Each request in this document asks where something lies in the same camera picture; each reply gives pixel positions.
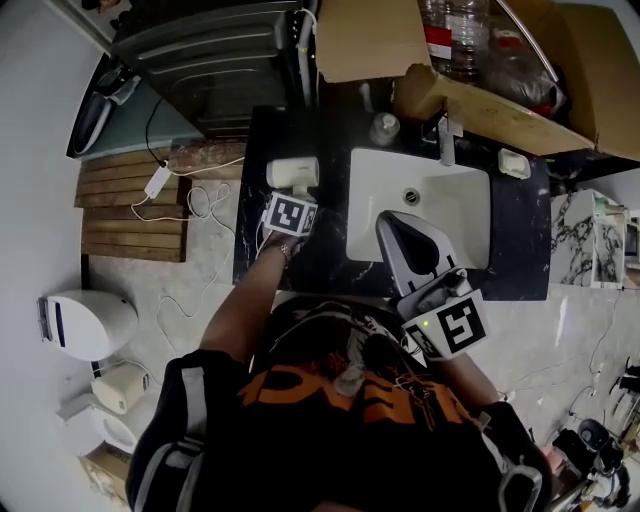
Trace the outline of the person's black orange printed shirt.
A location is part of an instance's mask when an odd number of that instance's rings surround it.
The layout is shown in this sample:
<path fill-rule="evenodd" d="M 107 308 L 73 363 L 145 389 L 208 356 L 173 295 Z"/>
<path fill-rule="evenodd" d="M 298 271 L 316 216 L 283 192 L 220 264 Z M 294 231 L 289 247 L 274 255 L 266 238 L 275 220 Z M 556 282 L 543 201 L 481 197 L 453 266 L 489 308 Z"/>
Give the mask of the person's black orange printed shirt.
<path fill-rule="evenodd" d="M 513 408 L 467 410 L 403 349 L 399 318 L 297 297 L 245 365 L 220 351 L 171 361 L 132 457 L 133 512 L 500 512 L 511 466 L 549 464 Z"/>

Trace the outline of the cream cylindrical appliance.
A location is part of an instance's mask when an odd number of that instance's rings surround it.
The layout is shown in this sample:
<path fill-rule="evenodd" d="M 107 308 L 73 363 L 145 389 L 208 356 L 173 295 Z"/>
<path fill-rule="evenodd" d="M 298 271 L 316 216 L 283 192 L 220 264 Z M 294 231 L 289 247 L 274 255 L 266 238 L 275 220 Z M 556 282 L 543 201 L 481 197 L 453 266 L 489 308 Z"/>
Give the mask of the cream cylindrical appliance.
<path fill-rule="evenodd" d="M 320 182 L 319 162 L 316 157 L 276 159 L 266 166 L 266 181 L 277 191 L 289 191 L 293 197 L 303 199 Z"/>

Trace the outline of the small clear glass bottle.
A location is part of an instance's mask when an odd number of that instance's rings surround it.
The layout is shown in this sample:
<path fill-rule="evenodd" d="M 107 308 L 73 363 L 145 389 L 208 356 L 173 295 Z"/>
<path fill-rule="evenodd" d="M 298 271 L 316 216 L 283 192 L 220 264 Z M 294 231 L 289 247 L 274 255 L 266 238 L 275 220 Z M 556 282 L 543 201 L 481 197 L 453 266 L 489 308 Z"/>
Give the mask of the small clear glass bottle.
<path fill-rule="evenodd" d="M 391 113 L 377 114 L 369 130 L 370 140 L 378 146 L 389 146 L 400 131 L 400 122 Z"/>

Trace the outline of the white power adapter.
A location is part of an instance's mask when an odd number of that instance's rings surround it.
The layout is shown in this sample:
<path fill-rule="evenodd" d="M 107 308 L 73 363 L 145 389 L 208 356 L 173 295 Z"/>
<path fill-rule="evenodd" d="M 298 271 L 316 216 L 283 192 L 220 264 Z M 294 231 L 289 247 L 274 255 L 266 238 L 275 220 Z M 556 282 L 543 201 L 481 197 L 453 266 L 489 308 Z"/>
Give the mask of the white power adapter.
<path fill-rule="evenodd" d="M 159 166 L 144 187 L 146 197 L 155 199 L 171 177 L 173 174 L 167 165 Z"/>

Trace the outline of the small cream box appliance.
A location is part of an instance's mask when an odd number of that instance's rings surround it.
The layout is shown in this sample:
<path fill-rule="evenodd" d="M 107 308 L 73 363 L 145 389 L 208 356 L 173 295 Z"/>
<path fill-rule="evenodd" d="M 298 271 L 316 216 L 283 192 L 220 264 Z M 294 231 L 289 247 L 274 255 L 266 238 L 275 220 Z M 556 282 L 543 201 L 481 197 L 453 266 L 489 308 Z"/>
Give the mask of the small cream box appliance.
<path fill-rule="evenodd" d="M 144 396 L 151 383 L 151 374 L 140 364 L 123 361 L 96 377 L 91 388 L 105 408 L 124 415 Z"/>

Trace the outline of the large open cardboard box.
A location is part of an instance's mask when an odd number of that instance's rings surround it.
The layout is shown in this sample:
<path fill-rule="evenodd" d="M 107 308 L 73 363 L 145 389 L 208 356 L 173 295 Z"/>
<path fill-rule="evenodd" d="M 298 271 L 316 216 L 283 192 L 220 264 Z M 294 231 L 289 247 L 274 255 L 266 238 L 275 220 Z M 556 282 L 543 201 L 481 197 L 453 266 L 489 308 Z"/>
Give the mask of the large open cardboard box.
<path fill-rule="evenodd" d="M 322 0 L 317 66 L 329 83 L 394 79 L 398 117 L 428 120 L 447 109 L 465 131 L 537 156 L 596 149 L 640 162 L 640 60 L 616 13 L 506 2 L 563 72 L 566 125 L 433 70 L 417 0 Z"/>

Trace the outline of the black marble counter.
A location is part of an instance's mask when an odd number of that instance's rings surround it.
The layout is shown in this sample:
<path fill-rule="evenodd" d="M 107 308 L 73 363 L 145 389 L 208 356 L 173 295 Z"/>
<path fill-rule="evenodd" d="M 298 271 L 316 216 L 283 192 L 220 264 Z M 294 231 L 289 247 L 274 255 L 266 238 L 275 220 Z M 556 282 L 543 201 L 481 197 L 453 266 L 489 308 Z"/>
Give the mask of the black marble counter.
<path fill-rule="evenodd" d="M 320 211 L 313 234 L 281 280 L 285 291 L 329 295 L 388 297 L 395 292 L 381 263 L 347 256 L 350 155 L 373 148 L 364 112 L 257 107 L 245 151 L 237 213 L 233 280 L 240 281 L 256 258 L 256 232 L 271 193 L 265 177 L 268 162 L 315 156 L 320 184 L 313 195 Z M 455 143 L 457 162 L 489 177 L 491 232 L 488 267 L 469 273 L 471 284 L 487 301 L 542 301 L 547 296 L 551 245 L 548 166 L 531 160 L 532 174 L 519 180 L 501 173 L 497 143 L 466 135 Z"/>

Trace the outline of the person's right forearm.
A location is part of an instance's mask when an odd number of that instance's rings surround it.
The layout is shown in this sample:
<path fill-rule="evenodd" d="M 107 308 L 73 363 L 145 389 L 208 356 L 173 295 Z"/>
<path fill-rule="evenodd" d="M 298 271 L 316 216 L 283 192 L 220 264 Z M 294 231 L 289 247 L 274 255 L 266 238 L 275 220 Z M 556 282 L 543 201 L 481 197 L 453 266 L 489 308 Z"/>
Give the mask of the person's right forearm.
<path fill-rule="evenodd" d="M 480 410 L 500 400 L 493 383 L 469 355 L 436 362 L 434 366 L 467 410 Z"/>

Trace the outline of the black fan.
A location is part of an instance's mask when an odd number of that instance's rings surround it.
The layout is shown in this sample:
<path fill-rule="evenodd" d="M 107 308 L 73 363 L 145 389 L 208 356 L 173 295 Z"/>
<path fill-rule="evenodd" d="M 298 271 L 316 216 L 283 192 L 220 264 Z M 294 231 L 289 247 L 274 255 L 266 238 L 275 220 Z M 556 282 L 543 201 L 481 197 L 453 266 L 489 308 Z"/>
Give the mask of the black fan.
<path fill-rule="evenodd" d="M 551 455 L 560 458 L 553 470 L 560 484 L 558 497 L 572 496 L 571 505 L 602 508 L 622 508 L 628 503 L 631 481 L 624 450 L 600 422 L 585 419 L 576 430 L 561 429 L 551 443 Z"/>

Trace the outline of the white round appliance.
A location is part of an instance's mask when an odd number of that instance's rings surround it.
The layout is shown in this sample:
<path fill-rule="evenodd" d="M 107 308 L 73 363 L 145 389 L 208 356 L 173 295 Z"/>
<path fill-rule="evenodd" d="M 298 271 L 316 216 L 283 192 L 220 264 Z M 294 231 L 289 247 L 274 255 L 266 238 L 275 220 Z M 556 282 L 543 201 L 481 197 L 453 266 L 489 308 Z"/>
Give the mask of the white round appliance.
<path fill-rule="evenodd" d="M 92 393 L 82 394 L 56 412 L 60 433 L 71 452 L 86 456 L 103 443 L 132 454 L 138 442 L 134 421 L 104 406 Z"/>

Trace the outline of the person's left hand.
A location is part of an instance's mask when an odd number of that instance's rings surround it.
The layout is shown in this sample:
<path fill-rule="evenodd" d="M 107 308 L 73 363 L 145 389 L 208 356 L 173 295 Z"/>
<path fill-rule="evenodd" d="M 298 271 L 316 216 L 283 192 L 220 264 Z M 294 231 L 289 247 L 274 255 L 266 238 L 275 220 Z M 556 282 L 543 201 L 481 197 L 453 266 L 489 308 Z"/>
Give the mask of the person's left hand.
<path fill-rule="evenodd" d="M 261 250 L 265 251 L 268 248 L 286 247 L 286 251 L 293 255 L 298 251 L 298 247 L 301 245 L 302 239 L 287 233 L 278 231 L 267 231 L 265 238 L 261 245 Z"/>

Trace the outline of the white marble pattern cabinet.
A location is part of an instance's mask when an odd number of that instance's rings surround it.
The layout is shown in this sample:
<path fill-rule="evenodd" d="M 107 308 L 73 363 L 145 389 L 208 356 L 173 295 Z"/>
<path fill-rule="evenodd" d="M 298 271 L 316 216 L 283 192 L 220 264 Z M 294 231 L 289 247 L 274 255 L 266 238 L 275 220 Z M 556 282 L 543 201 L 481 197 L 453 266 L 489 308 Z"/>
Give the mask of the white marble pattern cabinet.
<path fill-rule="evenodd" d="M 551 217 L 549 280 L 621 289 L 628 210 L 603 194 L 586 189 L 553 198 Z"/>

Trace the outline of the grey blue low table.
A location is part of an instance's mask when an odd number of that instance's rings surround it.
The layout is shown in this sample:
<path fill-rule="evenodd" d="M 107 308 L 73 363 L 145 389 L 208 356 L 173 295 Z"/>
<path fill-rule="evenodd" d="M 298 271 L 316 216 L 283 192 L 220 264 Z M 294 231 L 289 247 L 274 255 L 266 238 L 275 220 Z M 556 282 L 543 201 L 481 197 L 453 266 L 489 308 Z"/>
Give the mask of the grey blue low table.
<path fill-rule="evenodd" d="M 101 56 L 83 100 L 105 71 L 114 69 L 119 62 L 108 55 Z M 175 139 L 197 139 L 200 132 L 173 106 L 163 100 L 148 84 L 141 81 L 133 95 L 109 117 L 100 137 L 84 155 L 73 159 L 88 161 L 131 151 L 169 146 Z"/>

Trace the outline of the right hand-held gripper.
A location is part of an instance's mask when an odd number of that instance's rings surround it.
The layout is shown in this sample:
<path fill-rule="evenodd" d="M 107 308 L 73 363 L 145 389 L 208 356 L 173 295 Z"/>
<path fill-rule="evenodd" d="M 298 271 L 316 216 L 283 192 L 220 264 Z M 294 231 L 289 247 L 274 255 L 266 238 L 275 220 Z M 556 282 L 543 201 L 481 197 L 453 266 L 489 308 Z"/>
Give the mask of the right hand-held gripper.
<path fill-rule="evenodd" d="M 466 271 L 456 267 L 444 232 L 420 217 L 391 210 L 378 215 L 375 231 L 383 262 L 405 296 L 396 305 L 402 328 L 425 359 L 451 360 L 487 337 L 484 297 L 471 287 Z"/>

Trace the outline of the white soap dish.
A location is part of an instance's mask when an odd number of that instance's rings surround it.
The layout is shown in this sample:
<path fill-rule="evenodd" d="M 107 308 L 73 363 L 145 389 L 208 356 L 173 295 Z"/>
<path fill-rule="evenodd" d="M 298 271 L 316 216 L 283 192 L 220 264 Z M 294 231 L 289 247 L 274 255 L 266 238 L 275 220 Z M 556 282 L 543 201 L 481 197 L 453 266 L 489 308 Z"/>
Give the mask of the white soap dish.
<path fill-rule="evenodd" d="M 498 152 L 498 166 L 501 173 L 526 180 L 531 177 L 529 159 L 519 153 L 503 148 Z"/>

